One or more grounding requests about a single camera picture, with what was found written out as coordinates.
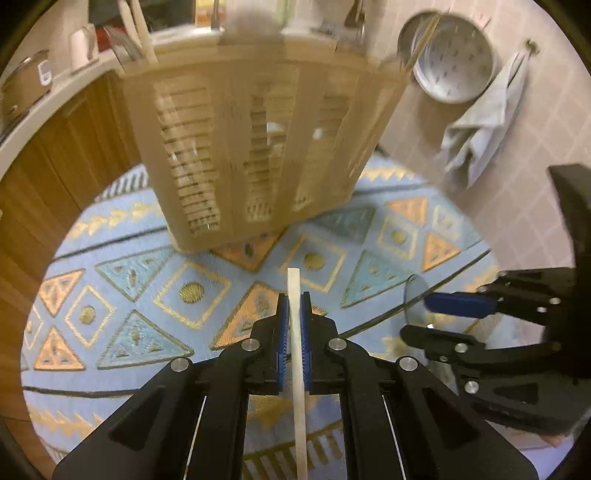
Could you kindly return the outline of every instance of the metal bolt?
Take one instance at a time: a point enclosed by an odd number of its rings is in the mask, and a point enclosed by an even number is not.
[[[412,372],[418,367],[418,362],[411,356],[401,358],[398,364],[400,365],[400,368],[407,372]]]
[[[465,383],[464,391],[470,395],[474,395],[480,389],[480,385],[475,380],[470,380]]]
[[[457,353],[466,353],[468,351],[468,346],[465,343],[456,343],[456,346],[453,349]]]
[[[242,349],[247,352],[254,352],[261,346],[261,343],[256,338],[247,338],[242,342]]]
[[[170,362],[170,368],[172,368],[175,372],[182,372],[189,367],[189,360],[186,358],[175,358],[172,362]]]
[[[331,338],[329,340],[329,347],[333,350],[344,350],[347,347],[347,341],[342,338]]]

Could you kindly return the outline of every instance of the white mug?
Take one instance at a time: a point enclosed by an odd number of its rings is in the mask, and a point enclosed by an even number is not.
[[[99,59],[99,46],[96,41],[95,26],[92,23],[70,35],[70,55],[72,57],[72,73],[76,73]]]

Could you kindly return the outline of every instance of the metal colander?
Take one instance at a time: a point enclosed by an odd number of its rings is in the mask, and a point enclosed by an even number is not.
[[[427,23],[415,33],[413,50]],[[414,75],[430,96],[444,103],[477,98],[493,79],[496,55],[486,35],[471,21],[453,14],[441,16],[439,25]]]

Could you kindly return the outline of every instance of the wooden cabinet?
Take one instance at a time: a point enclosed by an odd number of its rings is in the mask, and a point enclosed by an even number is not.
[[[22,396],[22,333],[71,225],[138,161],[118,79],[108,73],[46,122],[0,181],[0,416],[45,476],[55,463],[34,434]]]

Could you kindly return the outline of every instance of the white towel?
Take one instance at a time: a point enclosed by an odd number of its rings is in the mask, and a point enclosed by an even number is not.
[[[482,96],[447,126],[437,159],[454,182],[470,187],[499,148],[523,95],[529,52],[515,53]]]

